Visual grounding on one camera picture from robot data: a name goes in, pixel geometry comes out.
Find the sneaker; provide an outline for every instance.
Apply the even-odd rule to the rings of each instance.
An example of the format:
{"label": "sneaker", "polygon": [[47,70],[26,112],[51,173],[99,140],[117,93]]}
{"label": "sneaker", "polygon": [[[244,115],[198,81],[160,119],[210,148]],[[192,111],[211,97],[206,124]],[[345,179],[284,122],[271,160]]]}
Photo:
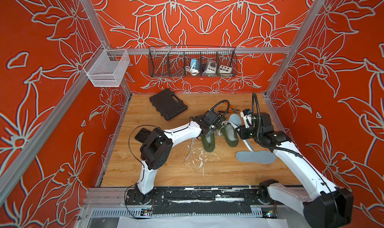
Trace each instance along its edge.
{"label": "sneaker", "polygon": [[215,135],[202,136],[203,147],[206,152],[212,152],[215,149]]}
{"label": "sneaker", "polygon": [[217,125],[217,136],[220,137],[221,134],[224,135],[225,140],[230,147],[236,147],[239,144],[237,133],[229,122],[229,119],[223,120]]}

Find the white paper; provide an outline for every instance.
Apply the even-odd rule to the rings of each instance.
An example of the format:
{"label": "white paper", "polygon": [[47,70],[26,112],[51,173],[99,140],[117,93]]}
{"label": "white paper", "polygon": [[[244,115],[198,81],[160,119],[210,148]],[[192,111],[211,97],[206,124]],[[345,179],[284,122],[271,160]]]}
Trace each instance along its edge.
{"label": "white paper", "polygon": [[135,220],[121,216],[117,228],[288,228],[284,219],[244,218],[229,216],[176,216]]}

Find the red floral wallpaper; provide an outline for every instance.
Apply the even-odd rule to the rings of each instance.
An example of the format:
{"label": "red floral wallpaper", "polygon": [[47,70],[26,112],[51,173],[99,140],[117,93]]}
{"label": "red floral wallpaper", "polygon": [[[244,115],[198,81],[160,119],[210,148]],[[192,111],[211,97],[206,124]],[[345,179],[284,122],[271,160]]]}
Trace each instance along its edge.
{"label": "red floral wallpaper", "polygon": [[[91,0],[113,48],[167,44],[288,47],[313,0]],[[161,79],[148,76],[146,56],[131,56],[132,91],[265,91],[283,54],[240,56],[233,78]]]}
{"label": "red floral wallpaper", "polygon": [[100,43],[79,0],[0,0],[0,7],[1,175]]}
{"label": "red floral wallpaper", "polygon": [[384,0],[326,0],[271,97],[300,151],[384,226]]}
{"label": "red floral wallpaper", "polygon": [[[1,175],[100,42],[79,0],[0,0],[0,9]],[[126,101],[120,87],[88,82],[0,208],[0,226],[73,225]]]}
{"label": "red floral wallpaper", "polygon": [[1,207],[0,226],[72,227],[126,102],[122,88],[88,81]]}

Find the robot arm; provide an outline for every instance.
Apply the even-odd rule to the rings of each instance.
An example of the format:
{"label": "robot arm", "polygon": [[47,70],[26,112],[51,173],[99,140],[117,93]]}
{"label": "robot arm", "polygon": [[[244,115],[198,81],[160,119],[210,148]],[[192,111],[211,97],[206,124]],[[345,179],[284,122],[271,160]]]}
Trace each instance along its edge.
{"label": "robot arm", "polygon": [[[228,103],[229,109],[229,101],[227,100],[220,101],[218,104],[223,102]],[[214,133],[215,125],[222,120],[222,116],[214,111],[214,107],[204,115],[193,117],[188,124],[175,129],[161,130],[155,128],[149,135],[139,135],[145,137],[145,139],[142,140],[140,148],[142,169],[135,190],[138,198],[143,203],[150,199],[157,170],[166,163],[172,147],[185,140],[200,135],[209,136]]]}
{"label": "robot arm", "polygon": [[[303,215],[313,228],[336,228],[350,223],[352,193],[345,188],[338,188],[324,177],[284,132],[274,131],[269,114],[260,113],[255,117],[252,113],[249,109],[244,110],[242,117],[245,125],[234,126],[239,137],[242,140],[253,138],[269,148],[287,165],[306,190],[303,192],[285,187],[276,180],[267,180],[259,184],[259,201],[264,204],[279,201]],[[171,148],[202,134],[212,134],[220,120],[221,116],[211,109],[204,116],[195,117],[189,124],[171,130],[155,128],[146,136],[140,148],[143,166],[135,186],[142,203],[150,199],[157,170],[166,163]]]}
{"label": "robot arm", "polygon": [[155,128],[151,132],[140,148],[143,166],[135,189],[141,200],[145,201],[150,197],[157,170],[166,163],[171,148],[185,140],[198,137],[201,131],[200,126],[191,121],[175,129],[162,131]]}
{"label": "robot arm", "polygon": [[291,139],[282,131],[274,131],[269,114],[252,115],[249,109],[241,113],[245,125],[236,126],[240,138],[254,139],[259,127],[260,145],[279,157],[303,185],[305,192],[285,187],[276,180],[259,184],[258,199],[264,204],[279,201],[303,215],[311,227],[336,228],[351,222],[353,194],[328,180],[301,154]]}

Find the wooden floor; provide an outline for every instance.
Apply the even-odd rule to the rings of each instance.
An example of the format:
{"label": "wooden floor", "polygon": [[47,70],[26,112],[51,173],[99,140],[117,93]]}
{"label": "wooden floor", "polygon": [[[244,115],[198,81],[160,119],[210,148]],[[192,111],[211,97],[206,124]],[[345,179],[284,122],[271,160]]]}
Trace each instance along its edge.
{"label": "wooden floor", "polygon": [[[102,186],[127,187],[135,184],[140,176],[141,164],[132,157],[128,149],[128,137],[139,125],[156,125],[161,129],[172,129],[189,122],[188,116],[200,115],[218,101],[227,99],[236,109],[251,108],[251,94],[177,94],[188,105],[188,110],[171,121],[166,121],[151,105],[152,95],[133,95],[117,143],[105,172]],[[268,112],[261,95],[258,96],[260,110]],[[131,137],[133,154],[140,159],[141,143]],[[193,152],[186,163],[191,139],[176,145],[170,152],[167,162],[159,168],[155,186],[172,185],[258,185],[267,179],[276,179],[284,185],[300,184],[298,179],[279,159],[269,165],[239,162],[237,151],[248,150],[240,140],[237,147],[229,147],[224,136],[215,137],[216,148],[205,152],[202,142],[195,139]],[[265,150],[252,141],[255,150]]]}

